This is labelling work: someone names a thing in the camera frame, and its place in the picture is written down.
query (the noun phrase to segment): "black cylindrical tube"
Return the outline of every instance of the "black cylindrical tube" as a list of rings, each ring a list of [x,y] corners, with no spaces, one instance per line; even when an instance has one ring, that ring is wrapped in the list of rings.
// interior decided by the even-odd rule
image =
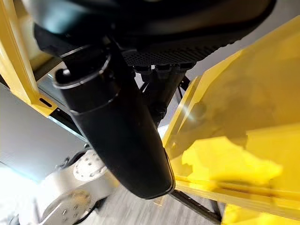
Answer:
[[[174,177],[147,106],[133,79],[117,84],[101,70],[69,81],[58,71],[58,87],[78,128],[108,169],[135,195],[151,199],[174,189]]]

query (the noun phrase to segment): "white wall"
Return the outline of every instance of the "white wall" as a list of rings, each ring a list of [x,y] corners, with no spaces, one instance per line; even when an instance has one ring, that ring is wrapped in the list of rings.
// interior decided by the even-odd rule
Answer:
[[[0,85],[0,161],[33,180],[43,179],[84,142]]]

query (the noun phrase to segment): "gray floor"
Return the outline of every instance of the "gray floor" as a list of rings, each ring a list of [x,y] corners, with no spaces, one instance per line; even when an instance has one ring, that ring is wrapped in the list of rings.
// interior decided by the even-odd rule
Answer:
[[[208,199],[191,197],[212,210]],[[224,205],[220,205],[220,208],[223,212]],[[164,196],[161,201],[159,199],[144,200],[120,186],[115,193],[108,197],[99,213],[93,213],[84,222],[84,225],[96,224],[211,225],[212,223],[168,195]]]

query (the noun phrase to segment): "yellow panel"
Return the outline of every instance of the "yellow panel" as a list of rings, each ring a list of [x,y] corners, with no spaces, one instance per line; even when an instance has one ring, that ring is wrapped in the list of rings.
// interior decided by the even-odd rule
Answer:
[[[38,92],[18,27],[12,0],[0,0],[0,74],[11,92],[35,110],[48,116],[56,104]],[[40,99],[46,100],[51,107]]]
[[[300,220],[300,16],[193,81],[164,136],[177,189]]]
[[[222,225],[300,225],[300,221],[227,205]]]

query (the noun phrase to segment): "perforated grille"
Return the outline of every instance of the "perforated grille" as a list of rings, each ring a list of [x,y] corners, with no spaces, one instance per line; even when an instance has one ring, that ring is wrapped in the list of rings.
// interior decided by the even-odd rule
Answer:
[[[184,63],[203,60],[220,46],[168,49],[160,52],[124,52],[129,66]]]

